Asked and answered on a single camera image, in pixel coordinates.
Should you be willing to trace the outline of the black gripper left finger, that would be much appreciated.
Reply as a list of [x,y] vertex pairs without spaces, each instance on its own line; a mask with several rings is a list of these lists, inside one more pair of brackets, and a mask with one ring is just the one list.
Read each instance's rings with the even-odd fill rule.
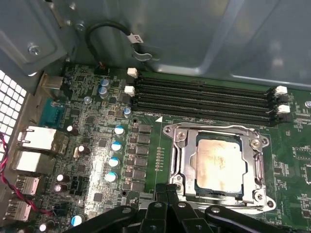
[[164,233],[168,210],[168,186],[157,184],[155,200],[135,209],[118,206],[76,227],[74,233]]

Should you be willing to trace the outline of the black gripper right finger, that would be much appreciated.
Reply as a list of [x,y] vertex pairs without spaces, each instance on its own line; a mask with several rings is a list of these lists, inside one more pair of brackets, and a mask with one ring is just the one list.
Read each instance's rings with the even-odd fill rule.
[[204,213],[189,203],[180,201],[177,185],[166,185],[169,207],[185,233],[267,233],[270,227],[263,222],[223,206],[212,205]]

